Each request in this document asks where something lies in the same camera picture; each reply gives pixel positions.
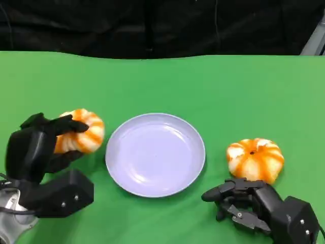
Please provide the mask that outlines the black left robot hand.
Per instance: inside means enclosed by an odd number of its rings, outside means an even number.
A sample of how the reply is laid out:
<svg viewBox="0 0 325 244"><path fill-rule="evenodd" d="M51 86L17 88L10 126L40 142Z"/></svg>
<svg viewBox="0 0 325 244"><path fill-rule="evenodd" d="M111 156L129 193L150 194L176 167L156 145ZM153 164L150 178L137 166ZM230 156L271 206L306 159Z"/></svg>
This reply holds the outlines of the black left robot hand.
<svg viewBox="0 0 325 244"><path fill-rule="evenodd" d="M47 119L43 113L31 115L11 134L5 159L6 176L40 184L46 173L57 173L81 158L78 150L55 152L57 137L69 132L85 132L89 126L71 115Z"/></svg>

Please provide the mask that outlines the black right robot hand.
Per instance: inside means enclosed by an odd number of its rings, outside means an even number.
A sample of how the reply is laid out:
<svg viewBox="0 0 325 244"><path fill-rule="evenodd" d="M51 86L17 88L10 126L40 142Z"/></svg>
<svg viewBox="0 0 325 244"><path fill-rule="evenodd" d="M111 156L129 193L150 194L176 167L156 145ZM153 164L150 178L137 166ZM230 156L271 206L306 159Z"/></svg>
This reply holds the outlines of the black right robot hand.
<svg viewBox="0 0 325 244"><path fill-rule="evenodd" d="M283 200L277 191L263 180L226 179L223 184L206 191L201 199L217 206L216 220L229 217L238 229L261 232L272 237L271 213Z"/></svg>

